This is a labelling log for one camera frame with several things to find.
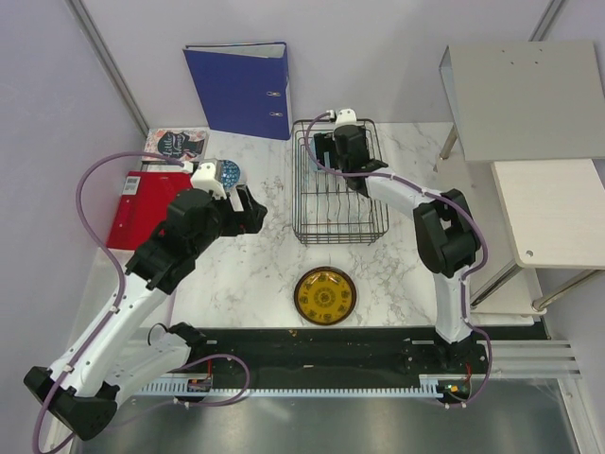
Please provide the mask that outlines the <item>light blue cup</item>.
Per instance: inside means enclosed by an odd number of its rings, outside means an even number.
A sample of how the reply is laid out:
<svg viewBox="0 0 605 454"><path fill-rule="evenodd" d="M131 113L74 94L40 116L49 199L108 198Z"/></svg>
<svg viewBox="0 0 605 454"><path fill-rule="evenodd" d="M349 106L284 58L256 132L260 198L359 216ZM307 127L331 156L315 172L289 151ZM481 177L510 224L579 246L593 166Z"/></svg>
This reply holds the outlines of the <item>light blue cup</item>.
<svg viewBox="0 0 605 454"><path fill-rule="evenodd" d="M325 151L322 141L311 138L309 141L311 168L320 172L325 167Z"/></svg>

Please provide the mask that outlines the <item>blue patterned bowl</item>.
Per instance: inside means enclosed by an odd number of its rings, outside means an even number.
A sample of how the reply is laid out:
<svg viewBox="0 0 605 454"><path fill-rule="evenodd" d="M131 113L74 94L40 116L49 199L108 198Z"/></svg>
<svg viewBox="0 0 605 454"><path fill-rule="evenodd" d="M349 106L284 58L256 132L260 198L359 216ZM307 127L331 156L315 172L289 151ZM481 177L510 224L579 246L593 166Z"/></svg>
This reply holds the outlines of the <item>blue patterned bowl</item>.
<svg viewBox="0 0 605 454"><path fill-rule="evenodd" d="M244 170L234 161L219 160L218 165L219 179L226 191L230 191L234 187L247 182Z"/></svg>

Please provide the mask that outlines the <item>yellow plate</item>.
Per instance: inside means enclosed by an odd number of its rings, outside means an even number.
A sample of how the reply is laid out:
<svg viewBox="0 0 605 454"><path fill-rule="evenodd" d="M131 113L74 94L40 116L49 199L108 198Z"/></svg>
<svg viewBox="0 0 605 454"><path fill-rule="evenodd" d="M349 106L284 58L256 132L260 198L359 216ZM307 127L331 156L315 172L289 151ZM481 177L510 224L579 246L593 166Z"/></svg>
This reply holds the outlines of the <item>yellow plate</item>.
<svg viewBox="0 0 605 454"><path fill-rule="evenodd" d="M354 311L357 289L351 277L334 267L317 267L305 273L293 290L293 302L307 322L330 326Z"/></svg>

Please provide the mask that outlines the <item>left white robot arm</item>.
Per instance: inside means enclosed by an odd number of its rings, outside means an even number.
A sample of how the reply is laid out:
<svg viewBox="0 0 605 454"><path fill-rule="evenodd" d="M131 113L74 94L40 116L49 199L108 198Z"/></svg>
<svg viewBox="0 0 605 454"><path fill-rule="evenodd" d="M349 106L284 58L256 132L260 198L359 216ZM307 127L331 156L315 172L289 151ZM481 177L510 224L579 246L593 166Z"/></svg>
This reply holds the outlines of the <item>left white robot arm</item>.
<svg viewBox="0 0 605 454"><path fill-rule="evenodd" d="M118 288L78 340L51 366L31 368L24 383L43 405L83 441L111 422L121 404L155 378L207 361L201 332L187 323L167 329L155 345L121 361L119 355L142 322L190 274L199 256L220 237L257 234L267 208L250 190L235 188L243 206L196 188L180 192L166 217L123 268Z"/></svg>

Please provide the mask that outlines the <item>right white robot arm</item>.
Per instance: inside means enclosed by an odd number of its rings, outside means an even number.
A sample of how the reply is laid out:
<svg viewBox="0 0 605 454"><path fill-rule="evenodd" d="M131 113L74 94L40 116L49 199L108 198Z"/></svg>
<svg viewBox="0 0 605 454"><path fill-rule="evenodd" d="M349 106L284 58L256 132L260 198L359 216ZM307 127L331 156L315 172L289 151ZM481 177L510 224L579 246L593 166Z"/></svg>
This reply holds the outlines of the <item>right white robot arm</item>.
<svg viewBox="0 0 605 454"><path fill-rule="evenodd" d="M310 147L310 129L303 134L306 154L320 169L344 179L355 193L412 220L418 256L435 286L435 331L441 342L432 357L440 370L456 371L467 360L462 343L475 330L469 317L470 275L483 268L488 257L485 237L464 195L456 189L440 192L422 186L371 158L356 125L341 125L335 132L345 138L345 150L338 156L345 167L334 170L319 161Z"/></svg>

